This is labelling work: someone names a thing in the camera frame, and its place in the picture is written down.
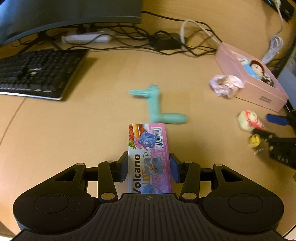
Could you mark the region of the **black keyboard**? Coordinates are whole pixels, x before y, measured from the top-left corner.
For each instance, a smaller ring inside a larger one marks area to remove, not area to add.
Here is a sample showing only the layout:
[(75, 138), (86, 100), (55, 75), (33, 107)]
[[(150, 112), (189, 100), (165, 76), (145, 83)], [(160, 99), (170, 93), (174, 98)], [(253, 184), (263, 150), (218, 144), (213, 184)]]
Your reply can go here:
[(1, 94), (61, 100), (87, 53), (44, 49), (1, 58)]

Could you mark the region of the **blue tissue packet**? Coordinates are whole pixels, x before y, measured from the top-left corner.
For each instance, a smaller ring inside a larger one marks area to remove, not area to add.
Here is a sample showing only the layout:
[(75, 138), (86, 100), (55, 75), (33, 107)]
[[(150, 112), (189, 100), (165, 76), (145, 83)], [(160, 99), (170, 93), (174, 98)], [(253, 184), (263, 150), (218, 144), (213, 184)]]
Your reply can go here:
[(240, 64), (245, 68), (245, 70), (247, 71), (247, 73), (251, 76), (255, 78), (255, 75), (253, 73), (253, 71), (251, 70), (250, 62), (251, 60), (248, 58), (238, 58)]

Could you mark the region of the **pink Volcano snack pack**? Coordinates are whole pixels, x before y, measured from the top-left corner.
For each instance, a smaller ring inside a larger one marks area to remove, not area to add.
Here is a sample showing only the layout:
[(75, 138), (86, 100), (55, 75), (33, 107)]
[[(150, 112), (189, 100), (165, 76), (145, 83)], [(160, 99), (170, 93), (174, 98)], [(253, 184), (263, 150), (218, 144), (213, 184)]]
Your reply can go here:
[(172, 193), (169, 149), (163, 123), (129, 125), (127, 183), (129, 193)]

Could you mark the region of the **curved monitor right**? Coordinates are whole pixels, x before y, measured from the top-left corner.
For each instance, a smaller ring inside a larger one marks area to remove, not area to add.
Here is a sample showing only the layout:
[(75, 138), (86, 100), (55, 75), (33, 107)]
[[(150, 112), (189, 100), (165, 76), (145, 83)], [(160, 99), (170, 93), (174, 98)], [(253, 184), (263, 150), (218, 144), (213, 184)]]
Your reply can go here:
[(291, 108), (295, 109), (295, 100), (296, 100), (295, 47), (293, 51), (290, 53), (277, 79), (288, 95), (288, 102), (290, 103)]

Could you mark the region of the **white power strip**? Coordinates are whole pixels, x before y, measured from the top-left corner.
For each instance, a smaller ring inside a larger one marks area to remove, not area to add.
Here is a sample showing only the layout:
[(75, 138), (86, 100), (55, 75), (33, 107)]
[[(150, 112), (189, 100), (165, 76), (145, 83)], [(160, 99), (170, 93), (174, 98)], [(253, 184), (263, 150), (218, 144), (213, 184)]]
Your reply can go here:
[(111, 33), (85, 33), (85, 34), (70, 34), (61, 38), (62, 43), (69, 44), (87, 44), (87, 43), (108, 43), (113, 39)]

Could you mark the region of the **black wall socket rail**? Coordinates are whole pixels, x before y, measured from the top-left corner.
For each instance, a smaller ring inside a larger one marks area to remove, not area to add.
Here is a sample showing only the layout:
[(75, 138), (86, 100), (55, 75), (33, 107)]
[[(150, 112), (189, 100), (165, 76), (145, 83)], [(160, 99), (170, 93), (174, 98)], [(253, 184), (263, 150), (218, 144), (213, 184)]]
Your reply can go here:
[[(263, 1), (277, 12), (276, 5), (274, 4), (273, 1), (270, 1), (270, 0), (263, 0)], [(281, 0), (280, 2), (281, 2), (280, 13), (282, 15), (282, 18), (288, 22), (292, 19), (295, 13), (295, 7), (287, 0)]]

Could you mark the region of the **black usb hub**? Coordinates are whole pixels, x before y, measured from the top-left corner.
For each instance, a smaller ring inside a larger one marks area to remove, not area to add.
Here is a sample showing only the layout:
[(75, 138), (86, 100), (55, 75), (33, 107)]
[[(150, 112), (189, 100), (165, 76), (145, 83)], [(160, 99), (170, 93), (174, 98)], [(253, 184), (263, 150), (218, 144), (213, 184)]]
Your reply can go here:
[(156, 51), (181, 49), (182, 43), (178, 33), (157, 33), (149, 37), (149, 45)]

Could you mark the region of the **teal plastic crank handle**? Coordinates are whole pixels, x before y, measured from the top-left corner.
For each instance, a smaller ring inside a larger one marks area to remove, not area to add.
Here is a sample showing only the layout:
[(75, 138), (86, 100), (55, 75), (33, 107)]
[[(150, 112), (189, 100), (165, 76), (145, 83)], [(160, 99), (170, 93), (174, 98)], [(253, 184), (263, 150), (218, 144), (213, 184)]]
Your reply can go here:
[(146, 90), (130, 90), (130, 95), (144, 97), (148, 102), (149, 118), (151, 123), (167, 123), (174, 125), (185, 124), (188, 117), (181, 113), (161, 113), (159, 105), (159, 88), (151, 84)]

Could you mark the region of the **monitor left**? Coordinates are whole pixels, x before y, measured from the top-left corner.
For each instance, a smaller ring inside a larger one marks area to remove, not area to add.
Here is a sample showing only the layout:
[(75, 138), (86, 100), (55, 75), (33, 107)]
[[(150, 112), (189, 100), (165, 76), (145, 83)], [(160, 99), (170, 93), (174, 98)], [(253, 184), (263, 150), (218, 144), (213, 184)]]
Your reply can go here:
[(1, 46), (50, 29), (89, 23), (140, 23), (142, 1), (1, 2)]

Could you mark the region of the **crochet doll red hat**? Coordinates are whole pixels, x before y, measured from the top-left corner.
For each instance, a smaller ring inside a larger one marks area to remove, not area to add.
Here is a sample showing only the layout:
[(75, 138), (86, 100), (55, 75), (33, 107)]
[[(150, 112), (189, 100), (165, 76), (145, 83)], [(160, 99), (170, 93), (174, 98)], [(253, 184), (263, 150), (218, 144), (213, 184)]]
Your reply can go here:
[(274, 87), (274, 82), (273, 80), (265, 74), (263, 65), (261, 63), (259, 63), (256, 60), (252, 60), (250, 62), (251, 70), (253, 71), (255, 78), (257, 78), (258, 80), (261, 80), (262, 82)]

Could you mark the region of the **pink cardboard box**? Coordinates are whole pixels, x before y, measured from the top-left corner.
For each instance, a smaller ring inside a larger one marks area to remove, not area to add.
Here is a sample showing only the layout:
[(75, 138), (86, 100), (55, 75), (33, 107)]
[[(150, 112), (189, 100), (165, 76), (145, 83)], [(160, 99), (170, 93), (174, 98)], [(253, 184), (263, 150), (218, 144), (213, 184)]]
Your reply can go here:
[[(274, 82), (274, 87), (251, 77), (240, 64), (238, 58), (256, 60), (263, 65), (265, 74)], [(216, 53), (216, 61), (225, 75), (234, 75), (244, 82), (244, 88), (239, 90), (237, 98), (257, 104), (264, 108), (280, 111), (288, 100), (288, 95), (274, 77), (271, 71), (254, 56), (226, 43), (222, 43)]]

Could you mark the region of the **white floral cloth scrunchie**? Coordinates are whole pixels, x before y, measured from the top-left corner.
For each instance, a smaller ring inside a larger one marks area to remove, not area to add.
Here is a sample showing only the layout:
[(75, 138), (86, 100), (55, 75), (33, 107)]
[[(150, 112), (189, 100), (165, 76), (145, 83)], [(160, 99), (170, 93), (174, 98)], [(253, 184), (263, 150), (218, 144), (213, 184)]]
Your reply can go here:
[(218, 96), (227, 99), (236, 97), (239, 90), (244, 88), (244, 82), (234, 75), (215, 75), (209, 85)]

